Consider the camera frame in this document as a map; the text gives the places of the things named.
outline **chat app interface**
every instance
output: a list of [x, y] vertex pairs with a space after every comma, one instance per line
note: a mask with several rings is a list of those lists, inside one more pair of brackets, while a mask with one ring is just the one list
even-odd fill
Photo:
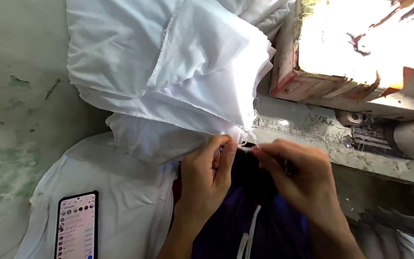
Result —
[[58, 218], [56, 259], [92, 259], [95, 194], [62, 201]]

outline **blue clothing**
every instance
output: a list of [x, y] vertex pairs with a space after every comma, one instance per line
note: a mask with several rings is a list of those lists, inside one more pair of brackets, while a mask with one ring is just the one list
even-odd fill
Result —
[[236, 258], [242, 235], [258, 213], [250, 258], [313, 258], [307, 218], [277, 191], [270, 173], [258, 160], [237, 151], [231, 188], [193, 243], [193, 259]]

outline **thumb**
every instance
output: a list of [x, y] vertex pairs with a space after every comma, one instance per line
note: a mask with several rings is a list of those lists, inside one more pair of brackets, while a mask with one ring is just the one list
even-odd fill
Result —
[[288, 178], [280, 163], [274, 157], [268, 155], [263, 150], [256, 148], [253, 155], [260, 161], [261, 167], [267, 169], [274, 180], [277, 190], [292, 204], [298, 204], [301, 201], [301, 194], [298, 186]]
[[236, 156], [237, 141], [231, 139], [221, 151], [218, 170], [213, 179], [216, 185], [231, 186], [231, 168]]

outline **drawstring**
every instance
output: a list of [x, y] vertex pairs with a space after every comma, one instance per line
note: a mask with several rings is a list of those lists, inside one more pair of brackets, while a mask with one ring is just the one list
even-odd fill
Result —
[[261, 205], [258, 205], [255, 213], [253, 214], [252, 224], [250, 225], [249, 234], [244, 233], [242, 235], [241, 244], [239, 245], [239, 250], [237, 251], [237, 259], [242, 259], [242, 255], [245, 250], [245, 259], [250, 259], [250, 252], [252, 251], [252, 241], [253, 234], [255, 233], [255, 225], [257, 223], [258, 212], [261, 209]]

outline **smartphone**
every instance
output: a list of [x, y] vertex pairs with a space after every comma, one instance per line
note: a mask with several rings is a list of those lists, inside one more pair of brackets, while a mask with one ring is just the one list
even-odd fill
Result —
[[98, 191], [58, 202], [54, 259], [97, 258]]

